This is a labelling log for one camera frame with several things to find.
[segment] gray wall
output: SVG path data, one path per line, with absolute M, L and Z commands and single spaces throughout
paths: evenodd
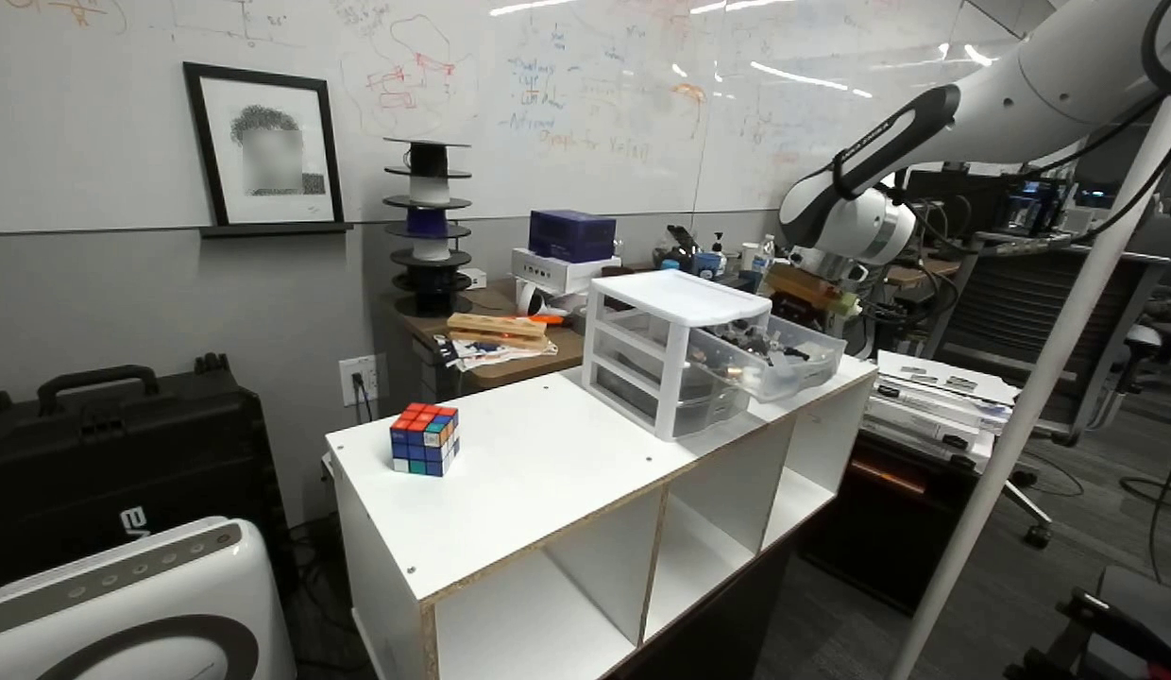
M 641 263 L 689 222 L 698 240 L 725 229 L 738 249 L 761 236 L 770 210 L 623 215 L 623 260 Z M 524 220 L 472 225 L 472 263 L 496 280 L 524 240 Z M 418 372 L 398 333 L 398 225 L 368 222 L 343 236 L 203 240 L 197 229 L 8 234 L 0 236 L 0 389 L 30 400 L 46 378 L 114 363 L 158 372 L 222 351 L 247 389 L 266 400 L 287 521 L 333 509 L 317 478 L 320 435 L 357 424 L 339 404 L 335 363 L 385 360 L 385 404 L 417 394 Z

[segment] wall outlet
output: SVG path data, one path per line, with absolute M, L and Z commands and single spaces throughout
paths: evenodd
M 359 395 L 364 400 L 375 400 L 380 394 L 380 381 L 379 381 L 379 353 L 357 353 L 357 360 L 339 360 L 335 363 L 335 378 L 343 385 L 343 404 L 357 404 Z

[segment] blue box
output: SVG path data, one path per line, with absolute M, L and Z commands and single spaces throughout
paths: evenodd
M 561 260 L 608 260 L 616 258 L 616 220 L 588 210 L 534 210 L 528 249 Z

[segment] small box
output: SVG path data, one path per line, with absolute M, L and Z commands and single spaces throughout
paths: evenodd
M 413 475 L 445 475 L 451 459 L 461 452 L 459 407 L 407 404 L 393 419 L 393 469 Z
M 616 220 L 588 210 L 534 210 L 528 249 L 561 260 L 608 260 L 616 258 Z

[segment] white appliance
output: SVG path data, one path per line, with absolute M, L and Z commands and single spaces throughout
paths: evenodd
M 261 533 L 203 517 L 0 589 L 0 680 L 296 680 Z

